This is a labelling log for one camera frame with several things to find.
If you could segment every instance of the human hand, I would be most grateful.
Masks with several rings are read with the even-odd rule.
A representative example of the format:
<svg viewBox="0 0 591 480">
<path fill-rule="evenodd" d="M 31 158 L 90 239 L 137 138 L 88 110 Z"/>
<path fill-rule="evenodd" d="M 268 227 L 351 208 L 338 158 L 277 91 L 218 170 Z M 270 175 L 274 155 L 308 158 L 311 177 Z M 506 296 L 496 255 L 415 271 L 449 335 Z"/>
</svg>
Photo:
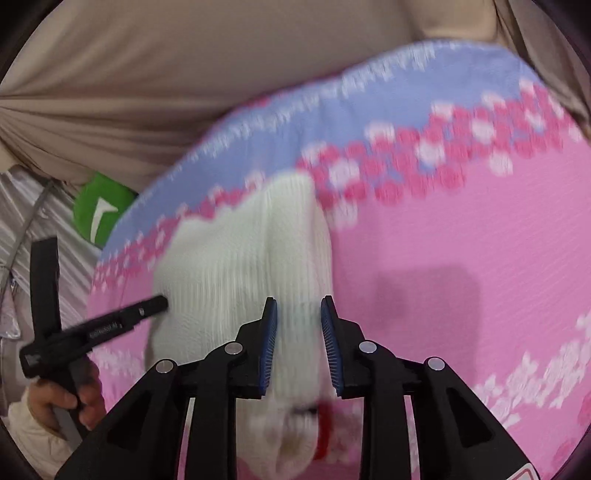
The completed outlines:
<svg viewBox="0 0 591 480">
<path fill-rule="evenodd" d="M 106 415 L 105 401 L 102 397 L 102 386 L 99 380 L 99 369 L 91 363 L 91 382 L 78 390 L 78 397 L 83 403 L 80 411 L 80 423 L 92 430 Z M 49 380 L 37 380 L 29 386 L 28 407 L 33 418 L 42 426 L 59 432 L 60 426 L 53 413 L 53 407 L 72 410 L 78 400 L 67 390 Z"/>
</svg>

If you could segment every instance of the white sleeve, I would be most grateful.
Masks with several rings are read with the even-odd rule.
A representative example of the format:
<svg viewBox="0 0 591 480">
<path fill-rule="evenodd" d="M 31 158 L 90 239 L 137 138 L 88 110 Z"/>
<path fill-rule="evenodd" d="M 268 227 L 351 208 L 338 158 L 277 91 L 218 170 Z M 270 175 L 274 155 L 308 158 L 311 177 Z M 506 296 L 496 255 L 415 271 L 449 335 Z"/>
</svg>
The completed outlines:
<svg viewBox="0 0 591 480">
<path fill-rule="evenodd" d="M 67 442 L 41 426 L 28 408 L 28 389 L 2 419 L 14 443 L 43 480 L 53 480 L 72 453 Z"/>
</svg>

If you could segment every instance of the pink floral fabric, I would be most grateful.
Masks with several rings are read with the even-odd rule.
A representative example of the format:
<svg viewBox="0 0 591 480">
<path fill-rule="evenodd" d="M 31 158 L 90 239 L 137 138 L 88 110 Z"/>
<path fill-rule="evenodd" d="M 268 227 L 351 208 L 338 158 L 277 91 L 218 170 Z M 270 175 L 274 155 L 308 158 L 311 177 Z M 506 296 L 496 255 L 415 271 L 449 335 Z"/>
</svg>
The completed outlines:
<svg viewBox="0 0 591 480">
<path fill-rule="evenodd" d="M 408 52 L 220 124 L 123 219 L 96 269 L 89 316 L 152 295 L 152 271 L 184 218 L 215 221 L 265 178 L 300 169 L 331 228 L 340 316 L 399 357 L 444 358 L 550 480 L 591 422 L 591 148 L 508 52 L 445 42 Z M 440 87 L 466 62 L 480 79 L 470 101 L 453 79 Z M 424 78 L 430 97 L 412 97 L 421 120 L 398 121 L 398 105 L 409 105 L 398 88 Z M 348 118 L 354 128 L 340 123 Z M 310 124 L 314 138 L 304 138 Z M 228 171 L 238 180 L 222 184 Z M 148 331 L 95 351 L 108 408 L 144 373 Z M 342 440 L 359 440 L 360 409 L 338 408 L 348 420 L 330 462 L 303 479 L 358 476 L 359 449 Z M 412 419 L 409 434 L 416 475 Z"/>
</svg>

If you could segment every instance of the gray fabric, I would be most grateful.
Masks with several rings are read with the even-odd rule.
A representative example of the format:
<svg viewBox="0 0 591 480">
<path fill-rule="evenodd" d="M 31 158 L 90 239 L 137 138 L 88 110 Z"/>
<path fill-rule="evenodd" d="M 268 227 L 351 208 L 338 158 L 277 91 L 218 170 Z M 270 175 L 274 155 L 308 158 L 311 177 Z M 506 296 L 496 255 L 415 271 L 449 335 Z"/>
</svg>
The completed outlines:
<svg viewBox="0 0 591 480">
<path fill-rule="evenodd" d="M 5 264 L 25 218 L 30 214 L 43 185 L 21 168 L 0 174 L 0 264 Z M 17 282 L 14 303 L 20 340 L 0 342 L 0 372 L 4 405 L 20 399 L 27 384 L 22 376 L 18 351 L 33 339 L 29 297 L 29 260 L 31 240 L 57 235 L 60 249 L 60 310 L 64 325 L 83 320 L 86 297 L 99 250 L 83 240 L 72 225 L 73 199 L 63 188 L 55 186 L 40 207 L 16 256 L 12 275 Z"/>
</svg>

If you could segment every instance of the white sock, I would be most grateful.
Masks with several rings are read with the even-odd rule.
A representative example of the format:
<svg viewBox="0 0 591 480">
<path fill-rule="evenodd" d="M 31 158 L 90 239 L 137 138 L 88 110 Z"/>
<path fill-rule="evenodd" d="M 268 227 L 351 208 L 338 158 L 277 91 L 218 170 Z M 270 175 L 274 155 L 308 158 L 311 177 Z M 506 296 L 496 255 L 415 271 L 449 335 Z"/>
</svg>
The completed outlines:
<svg viewBox="0 0 591 480">
<path fill-rule="evenodd" d="M 263 400 L 238 400 L 238 456 L 262 480 L 288 480 L 311 462 L 317 419 L 294 409 L 331 398 L 320 302 L 332 293 L 330 238 L 303 174 L 285 174 L 213 222 L 185 220 L 154 274 L 169 311 L 154 323 L 151 360 L 204 358 L 279 307 L 271 384 Z"/>
</svg>

